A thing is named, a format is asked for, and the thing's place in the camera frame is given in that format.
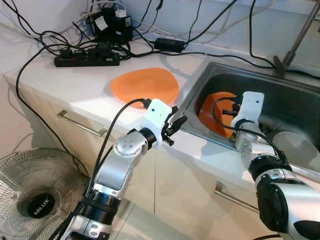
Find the stainless steel sink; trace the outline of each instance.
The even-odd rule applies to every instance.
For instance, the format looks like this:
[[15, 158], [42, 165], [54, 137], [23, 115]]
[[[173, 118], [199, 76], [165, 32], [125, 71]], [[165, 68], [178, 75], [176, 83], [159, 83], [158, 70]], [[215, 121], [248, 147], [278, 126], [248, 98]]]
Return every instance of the stainless steel sink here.
[[[235, 150], [232, 140], [209, 130], [197, 115], [208, 95], [216, 92], [242, 95], [245, 91], [264, 93], [259, 124], [270, 139], [279, 132], [289, 131], [307, 136], [320, 149], [320, 88], [215, 62], [208, 64], [176, 114], [184, 113], [188, 117], [182, 129]], [[306, 166], [302, 159], [294, 169], [320, 182], [320, 169], [309, 171]]]

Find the fan grille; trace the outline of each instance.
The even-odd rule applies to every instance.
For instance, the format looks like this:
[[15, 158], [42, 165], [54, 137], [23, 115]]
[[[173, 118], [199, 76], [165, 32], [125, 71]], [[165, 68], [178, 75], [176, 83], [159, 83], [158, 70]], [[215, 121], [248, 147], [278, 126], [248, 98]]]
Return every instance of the fan grille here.
[[[55, 148], [18, 152], [0, 159], [0, 236], [7, 240], [46, 239], [73, 211], [88, 183], [86, 168], [71, 154]], [[54, 198], [43, 218], [28, 215], [35, 196]]]

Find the cabinet door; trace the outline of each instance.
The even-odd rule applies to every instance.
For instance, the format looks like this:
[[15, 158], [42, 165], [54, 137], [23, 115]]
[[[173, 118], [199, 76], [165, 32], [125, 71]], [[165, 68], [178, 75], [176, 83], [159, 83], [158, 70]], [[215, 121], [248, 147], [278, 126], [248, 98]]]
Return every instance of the cabinet door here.
[[[86, 166], [91, 175], [99, 150], [106, 134], [97, 136], [81, 127], [57, 117], [63, 109], [61, 106], [49, 102], [37, 96], [34, 91], [22, 90], [24, 98], [39, 113], [49, 126], [58, 134], [63, 144]], [[66, 117], [80, 123], [90, 129], [99, 131], [103, 126], [87, 119], [84, 116], [66, 110]], [[112, 146], [115, 139], [123, 134], [113, 130], [110, 139], [105, 147], [105, 152]], [[154, 213], [154, 191], [155, 191], [155, 169], [154, 154], [152, 151], [140, 160], [140, 163], [133, 170], [133, 176], [124, 197], [137, 204], [147, 212]]]
[[159, 152], [155, 216], [195, 240], [248, 240], [272, 233], [256, 212], [214, 194], [216, 182], [192, 162]]

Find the drawer handle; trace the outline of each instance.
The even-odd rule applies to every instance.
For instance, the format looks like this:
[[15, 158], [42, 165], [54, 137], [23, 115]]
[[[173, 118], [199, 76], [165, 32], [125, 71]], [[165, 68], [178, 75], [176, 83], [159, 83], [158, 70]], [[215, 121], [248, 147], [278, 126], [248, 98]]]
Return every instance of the drawer handle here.
[[74, 125], [82, 128], [82, 129], [84, 129], [84, 130], [86, 130], [86, 131], [94, 134], [94, 135], [97, 135], [97, 136], [99, 136], [99, 137], [102, 137], [102, 135], [105, 134], [106, 131], [107, 131], [105, 128], [101, 128], [100, 131], [95, 131], [95, 130], [93, 130], [93, 129], [91, 129], [91, 128], [89, 128], [89, 127], [87, 127], [87, 126], [85, 126], [85, 125], [83, 125], [83, 124], [75, 121], [75, 120], [72, 120], [71, 118], [68, 118], [68, 117], [66, 116], [66, 114], [67, 114], [67, 111], [66, 111], [66, 110], [62, 110], [61, 112], [59, 112], [59, 113], [57, 114], [57, 116], [58, 116], [59, 118], [63, 119], [63, 120], [66, 120], [67, 122], [69, 122], [69, 123], [71, 123], [71, 124], [74, 124]]
[[217, 194], [218, 196], [224, 198], [224, 199], [227, 199], [229, 200], [230, 202], [233, 202], [234, 204], [237, 204], [237, 205], [240, 205], [241, 207], [243, 208], [246, 208], [246, 209], [249, 209], [255, 213], [259, 213], [259, 209], [256, 208], [255, 206], [252, 206], [244, 201], [241, 201], [237, 198], [235, 198], [234, 196], [231, 196], [227, 193], [224, 193], [222, 192], [222, 188], [223, 188], [223, 183], [222, 182], [219, 182], [217, 181], [216, 182], [216, 186], [215, 186], [215, 190], [214, 190], [214, 193]]

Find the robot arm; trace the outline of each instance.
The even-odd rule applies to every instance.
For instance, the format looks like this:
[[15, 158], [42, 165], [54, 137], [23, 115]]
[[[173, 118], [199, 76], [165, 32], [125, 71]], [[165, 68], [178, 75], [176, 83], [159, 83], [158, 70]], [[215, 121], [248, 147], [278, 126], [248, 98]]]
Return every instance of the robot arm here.
[[[263, 134], [258, 127], [264, 95], [245, 92], [232, 126]], [[320, 239], [320, 193], [299, 180], [284, 154], [261, 137], [236, 131], [236, 149], [255, 181], [260, 219], [284, 240]]]
[[81, 214], [72, 218], [61, 239], [107, 240], [112, 230], [112, 222], [121, 199], [131, 180], [134, 168], [140, 159], [154, 145], [163, 142], [172, 145], [170, 136], [176, 133], [187, 120], [182, 116], [169, 127], [169, 119], [177, 107], [169, 107], [154, 99], [148, 106], [141, 130], [131, 130], [118, 138], [101, 168], [93, 179], [93, 189]]

